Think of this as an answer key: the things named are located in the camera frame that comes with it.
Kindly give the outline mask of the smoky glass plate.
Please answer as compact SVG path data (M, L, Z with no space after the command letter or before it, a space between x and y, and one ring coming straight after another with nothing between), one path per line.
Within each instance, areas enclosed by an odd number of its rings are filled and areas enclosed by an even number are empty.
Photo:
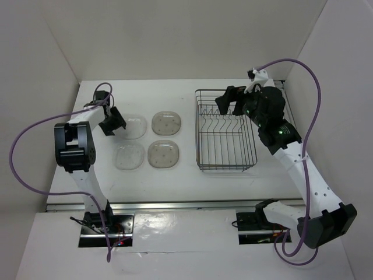
M173 111L160 111L152 118L152 130L161 136L176 134L181 128L181 117Z
M147 150L149 164L157 169L168 169L179 161L180 150L178 145L170 140L153 142Z

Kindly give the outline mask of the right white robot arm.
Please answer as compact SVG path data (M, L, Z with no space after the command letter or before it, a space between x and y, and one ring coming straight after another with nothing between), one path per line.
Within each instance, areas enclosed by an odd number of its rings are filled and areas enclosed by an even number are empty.
M247 116L258 126L262 143L288 171L304 202L305 211L267 199L256 206L255 224L266 229L279 224L298 232L300 241L311 249L344 235L357 216L353 204L344 204L331 190L305 150L305 139L284 117L286 101L273 86L256 84L251 91L229 86L215 99L220 115L231 103L233 115Z

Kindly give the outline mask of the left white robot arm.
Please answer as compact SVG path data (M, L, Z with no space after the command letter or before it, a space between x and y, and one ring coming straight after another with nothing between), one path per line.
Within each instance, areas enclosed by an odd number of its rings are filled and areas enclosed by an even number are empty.
M97 152L92 131L96 127L100 127L104 135L114 136L115 130L126 128L126 122L109 102L99 105L91 101L76 117L55 125L55 157L58 166L69 173L78 191L83 193L84 221L107 233L114 228L115 218L94 171Z

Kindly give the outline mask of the smoky glass plate near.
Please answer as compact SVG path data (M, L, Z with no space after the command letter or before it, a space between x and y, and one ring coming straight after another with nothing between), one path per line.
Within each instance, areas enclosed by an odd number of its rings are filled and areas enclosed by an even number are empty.
M147 150L149 164L157 169L168 169L179 161L180 150L178 145L170 140L153 142Z

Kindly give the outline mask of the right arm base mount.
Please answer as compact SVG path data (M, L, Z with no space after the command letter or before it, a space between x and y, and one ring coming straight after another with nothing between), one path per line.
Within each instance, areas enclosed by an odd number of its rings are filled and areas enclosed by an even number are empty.
M283 240L287 228L282 225L270 223L264 216L264 207L277 202L267 199L255 206L253 212L238 212L236 220L231 222L232 227L238 230L239 245L245 244L270 244L278 237Z

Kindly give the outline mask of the smoky glass plate far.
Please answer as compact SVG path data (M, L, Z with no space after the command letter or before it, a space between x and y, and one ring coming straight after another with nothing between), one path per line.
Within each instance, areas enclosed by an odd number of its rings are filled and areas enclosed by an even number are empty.
M176 134L181 128L181 117L173 111L160 111L152 118L152 130L161 136Z

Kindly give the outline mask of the clear glass plate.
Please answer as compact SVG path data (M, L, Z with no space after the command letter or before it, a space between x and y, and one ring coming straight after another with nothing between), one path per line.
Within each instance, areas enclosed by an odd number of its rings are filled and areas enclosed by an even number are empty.
M139 139L146 133L147 122L141 115L126 115L126 128L121 133L123 139Z
M130 143L117 147L113 162L118 170L131 171L139 168L144 160L145 150L142 145Z

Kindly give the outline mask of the aluminium rail front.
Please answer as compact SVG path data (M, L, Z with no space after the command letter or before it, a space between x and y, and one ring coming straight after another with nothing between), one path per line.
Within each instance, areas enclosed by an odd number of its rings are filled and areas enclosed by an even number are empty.
M184 210L210 210L210 209L251 209L260 203L260 200L228 200L228 201L187 201L187 202L111 202L113 212L136 211L184 211ZM283 204L301 207L304 205L301 199L283 199ZM47 204L46 212L77 212L83 211L83 204Z

